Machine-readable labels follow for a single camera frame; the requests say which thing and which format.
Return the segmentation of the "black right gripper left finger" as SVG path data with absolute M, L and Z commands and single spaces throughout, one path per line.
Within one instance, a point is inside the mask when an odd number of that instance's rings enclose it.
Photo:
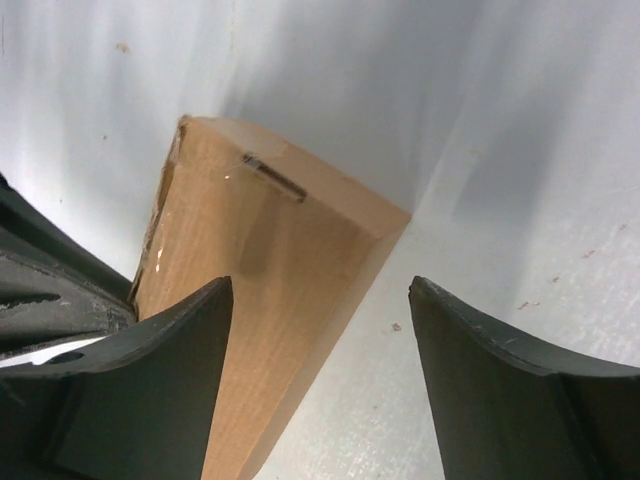
M 1 372 L 5 479 L 197 479 L 233 310 L 215 279 L 163 312 Z

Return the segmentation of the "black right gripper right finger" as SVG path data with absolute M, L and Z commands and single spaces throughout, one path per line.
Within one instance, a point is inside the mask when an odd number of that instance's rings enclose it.
M 639 371 L 551 344 L 415 277 L 409 303 L 449 479 L 635 479 Z

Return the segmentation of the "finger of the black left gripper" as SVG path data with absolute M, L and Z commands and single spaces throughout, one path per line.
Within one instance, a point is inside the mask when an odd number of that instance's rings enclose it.
M 1 179 L 3 358 L 133 325 L 130 287 Z

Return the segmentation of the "brown cardboard express box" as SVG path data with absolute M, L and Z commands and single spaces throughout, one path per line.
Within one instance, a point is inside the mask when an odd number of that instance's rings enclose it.
M 214 278 L 231 279 L 204 478 L 260 470 L 409 219 L 262 127 L 179 120 L 131 299 L 147 319 Z

